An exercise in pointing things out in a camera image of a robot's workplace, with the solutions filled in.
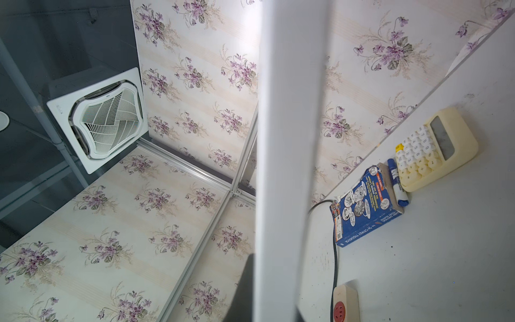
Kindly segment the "cream power strip red sockets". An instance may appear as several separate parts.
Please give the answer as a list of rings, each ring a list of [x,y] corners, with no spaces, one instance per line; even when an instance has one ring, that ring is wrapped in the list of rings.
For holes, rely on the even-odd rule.
[[[358,292],[344,284],[333,290],[333,322],[360,322]]]

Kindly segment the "white yellow keyboard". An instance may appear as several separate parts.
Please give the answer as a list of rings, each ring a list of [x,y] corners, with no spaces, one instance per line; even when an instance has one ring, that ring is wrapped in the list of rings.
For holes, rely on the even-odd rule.
[[[332,1],[265,1],[258,87],[254,321],[294,321]]]

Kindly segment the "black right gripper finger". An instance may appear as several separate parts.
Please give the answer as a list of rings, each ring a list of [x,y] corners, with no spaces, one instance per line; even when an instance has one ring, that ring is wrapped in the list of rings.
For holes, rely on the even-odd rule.
[[[253,311],[253,262],[254,254],[248,256],[229,310],[223,322],[251,322]]]

